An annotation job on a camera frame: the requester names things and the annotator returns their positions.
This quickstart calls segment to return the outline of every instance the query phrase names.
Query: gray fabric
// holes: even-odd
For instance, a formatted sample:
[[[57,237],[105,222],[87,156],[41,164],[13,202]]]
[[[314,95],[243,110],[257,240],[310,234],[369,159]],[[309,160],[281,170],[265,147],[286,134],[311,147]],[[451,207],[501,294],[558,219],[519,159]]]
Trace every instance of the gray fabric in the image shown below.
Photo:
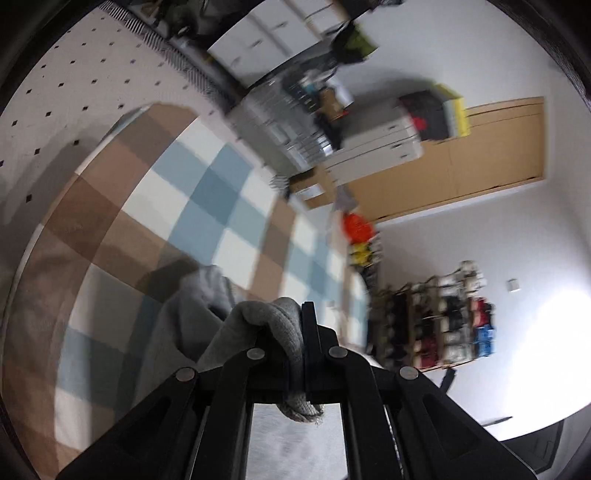
[[[255,300],[239,303],[197,362],[197,370],[201,372],[220,367],[238,352],[254,346],[259,328],[265,326],[285,351],[290,364],[290,395],[286,402],[277,406],[292,420],[319,421],[323,407],[311,405],[304,394],[300,306],[292,299],[280,298],[272,303]]]
[[[298,305],[290,299],[278,299],[272,304],[241,300],[218,267],[201,267],[182,279],[179,291],[160,311],[144,355],[135,402],[181,367],[213,368],[232,356],[233,349],[252,346],[253,332],[260,324],[269,325],[276,338],[283,338],[280,342],[290,359],[292,388],[301,391]],[[301,393],[296,393],[280,409],[255,405],[246,480],[342,480],[346,476],[339,406],[326,406],[322,424],[287,418],[285,412],[297,412],[302,400]],[[312,412],[302,416],[314,420]]]
[[[268,327],[290,364],[290,394],[277,406],[292,420],[320,421],[323,407],[311,405],[303,393],[300,306],[288,298],[237,304],[240,300],[214,265],[184,277],[179,291],[158,315],[139,375],[136,402],[181,367],[199,372],[221,367],[254,346],[260,328]]]

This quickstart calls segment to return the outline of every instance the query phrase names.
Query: storage box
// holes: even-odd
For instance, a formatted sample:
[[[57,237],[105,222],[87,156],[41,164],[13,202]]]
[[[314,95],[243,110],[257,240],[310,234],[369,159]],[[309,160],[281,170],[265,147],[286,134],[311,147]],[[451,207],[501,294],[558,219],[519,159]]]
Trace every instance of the storage box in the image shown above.
[[[310,210],[333,203],[336,198],[335,182],[322,166],[290,178],[290,192]]]

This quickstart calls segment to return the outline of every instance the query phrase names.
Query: white drawer unit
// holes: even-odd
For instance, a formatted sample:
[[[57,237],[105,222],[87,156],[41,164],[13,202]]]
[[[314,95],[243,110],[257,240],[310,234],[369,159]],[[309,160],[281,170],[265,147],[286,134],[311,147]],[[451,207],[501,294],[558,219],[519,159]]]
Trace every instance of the white drawer unit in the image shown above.
[[[290,3],[297,8],[304,17],[319,12],[330,6],[332,2],[328,0],[290,0]]]
[[[414,128],[404,129],[398,132],[390,133],[389,135],[378,138],[377,140],[361,144],[358,147],[350,148],[348,150],[339,150],[328,157],[324,162],[324,165],[326,167],[330,167],[332,165],[336,165],[337,163],[341,163],[343,161],[350,160],[351,158],[371,152],[372,150],[377,150],[378,148],[384,147],[386,145],[392,145],[397,142],[405,141],[414,137],[416,133],[417,132]]]
[[[326,170],[330,172],[337,185],[343,185],[407,161],[416,160],[422,155],[420,139],[414,137],[342,161]]]
[[[288,59],[249,15],[228,30],[208,52],[246,86]]]
[[[342,25],[346,19],[340,15],[340,12],[333,6],[327,7],[319,12],[313,13],[306,21],[311,23],[312,27],[319,33],[333,30]]]
[[[350,150],[359,145],[377,140],[386,135],[406,130],[408,137],[416,135],[413,119],[402,107],[391,107],[389,105],[371,109],[368,112],[354,114],[355,125],[365,128],[349,128],[345,131],[343,150]],[[376,121],[383,118],[384,121],[375,125]]]
[[[288,57],[297,55],[321,40],[282,0],[265,0],[249,15],[274,38]]]

